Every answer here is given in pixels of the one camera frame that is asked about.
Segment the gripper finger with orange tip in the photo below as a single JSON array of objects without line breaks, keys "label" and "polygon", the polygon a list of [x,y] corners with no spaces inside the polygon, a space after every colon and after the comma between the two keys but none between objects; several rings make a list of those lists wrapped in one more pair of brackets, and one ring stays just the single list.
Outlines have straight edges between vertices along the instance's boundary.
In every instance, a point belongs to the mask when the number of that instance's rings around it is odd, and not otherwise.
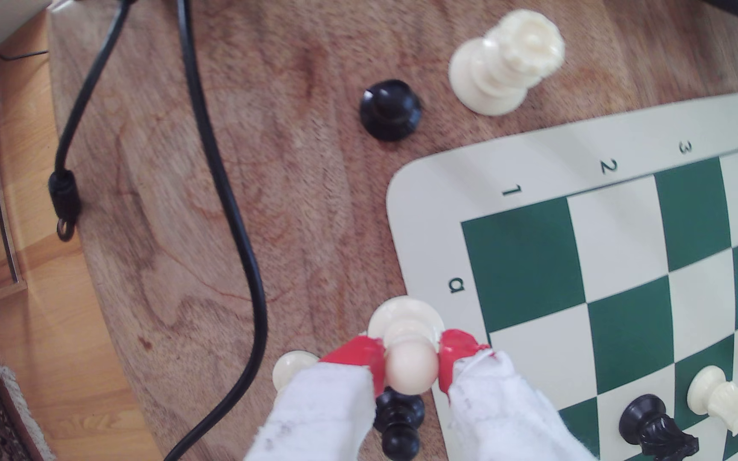
[{"label": "gripper finger with orange tip", "polygon": [[356,460],[384,389],[383,340],[355,336],[322,359],[293,350],[272,370],[277,391],[245,460]]},{"label": "gripper finger with orange tip", "polygon": [[461,460],[596,460],[506,352],[449,329],[438,359]]}]

